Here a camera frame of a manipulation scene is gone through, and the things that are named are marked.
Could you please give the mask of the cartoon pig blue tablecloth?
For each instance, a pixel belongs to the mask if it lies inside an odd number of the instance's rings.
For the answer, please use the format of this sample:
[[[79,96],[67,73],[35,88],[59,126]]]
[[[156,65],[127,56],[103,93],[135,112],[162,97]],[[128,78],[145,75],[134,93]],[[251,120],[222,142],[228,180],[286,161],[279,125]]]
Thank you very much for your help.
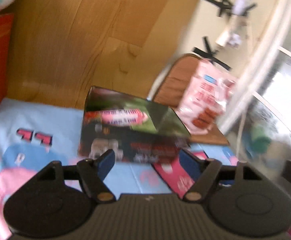
[[[4,99],[0,105],[0,239],[10,231],[2,215],[6,199],[54,160],[63,165],[79,161],[78,146],[83,112],[77,109]],[[151,165],[116,163],[105,184],[123,193],[171,193],[179,196],[193,180],[178,160]]]

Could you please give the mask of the brown wooden chair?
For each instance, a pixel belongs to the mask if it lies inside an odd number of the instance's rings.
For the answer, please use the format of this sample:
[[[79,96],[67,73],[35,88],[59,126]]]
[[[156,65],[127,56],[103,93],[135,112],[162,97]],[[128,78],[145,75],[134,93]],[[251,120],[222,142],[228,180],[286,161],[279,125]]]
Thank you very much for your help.
[[[200,58],[194,54],[184,54],[173,64],[168,74],[154,93],[154,102],[176,108],[194,74]],[[228,146],[226,137],[216,126],[205,135],[191,135],[190,142],[198,144]]]

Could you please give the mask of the white wall charger plug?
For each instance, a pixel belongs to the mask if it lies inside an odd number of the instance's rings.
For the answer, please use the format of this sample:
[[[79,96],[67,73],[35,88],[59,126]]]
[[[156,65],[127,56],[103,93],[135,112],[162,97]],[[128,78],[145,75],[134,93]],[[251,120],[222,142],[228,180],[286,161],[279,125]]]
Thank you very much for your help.
[[[216,44],[220,48],[224,48],[227,45],[237,48],[241,45],[241,37],[229,29],[225,29],[216,39]]]

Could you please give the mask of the pink twisted snack bag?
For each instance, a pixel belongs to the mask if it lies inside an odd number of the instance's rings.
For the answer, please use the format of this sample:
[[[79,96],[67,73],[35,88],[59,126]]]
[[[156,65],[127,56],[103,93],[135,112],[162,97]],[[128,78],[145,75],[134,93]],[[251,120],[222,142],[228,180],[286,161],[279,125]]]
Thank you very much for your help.
[[[237,78],[200,60],[178,104],[176,113],[192,135],[209,133],[218,116],[224,114]]]

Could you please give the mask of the black sheep print box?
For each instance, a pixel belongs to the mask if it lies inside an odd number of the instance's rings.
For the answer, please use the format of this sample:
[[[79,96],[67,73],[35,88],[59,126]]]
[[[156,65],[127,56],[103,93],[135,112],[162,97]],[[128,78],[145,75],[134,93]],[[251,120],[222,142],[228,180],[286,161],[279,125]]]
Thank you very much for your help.
[[[116,161],[169,163],[187,147],[190,133],[168,106],[92,86],[87,94],[78,155]]]

